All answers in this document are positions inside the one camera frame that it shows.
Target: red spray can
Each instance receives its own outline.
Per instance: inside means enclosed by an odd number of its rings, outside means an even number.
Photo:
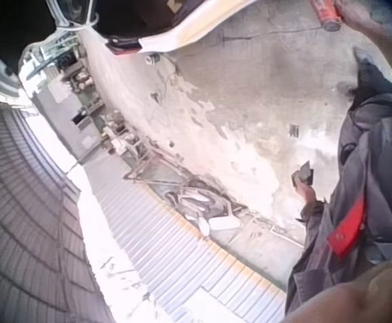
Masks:
[[[309,0],[317,14],[321,27],[327,32],[341,29],[342,20],[333,3],[334,0]]]

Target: metal sheet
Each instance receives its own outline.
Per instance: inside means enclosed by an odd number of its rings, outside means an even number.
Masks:
[[[147,185],[124,181],[130,168],[119,156],[98,151],[84,169],[116,241],[174,321],[197,318],[186,302],[201,289],[245,322],[283,318],[283,291],[204,241]]]
[[[0,104],[0,322],[113,322],[86,260],[79,190]]]

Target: white car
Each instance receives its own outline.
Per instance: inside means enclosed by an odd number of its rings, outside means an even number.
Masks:
[[[191,44],[255,0],[46,0],[57,29],[93,26],[116,55]]]

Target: concrete floor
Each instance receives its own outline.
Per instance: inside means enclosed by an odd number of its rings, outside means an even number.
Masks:
[[[350,105],[336,86],[356,83],[351,48],[369,49],[392,79],[367,38],[346,26],[324,32],[308,1],[258,1],[155,66],[145,55],[114,56],[94,32],[82,39],[108,106],[300,243],[305,233],[294,218],[303,202],[290,175],[310,160],[319,199],[328,200],[336,185],[338,135]],[[299,126],[298,138],[290,137],[291,124]],[[250,231],[237,253],[272,260],[290,250],[286,270],[277,268],[287,276],[301,250],[289,242],[272,246],[269,236],[254,245]]]

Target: wall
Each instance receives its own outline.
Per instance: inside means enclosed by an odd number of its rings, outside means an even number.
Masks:
[[[85,255],[78,199],[22,113],[0,107],[0,322],[113,322]]]
[[[78,109],[82,108],[78,97],[70,91],[63,91],[57,103],[57,98],[54,98],[50,88],[51,86],[44,86],[40,93],[34,94],[32,101],[50,123],[64,146],[81,161],[100,144],[99,131],[93,123],[79,130],[71,120],[76,116]]]

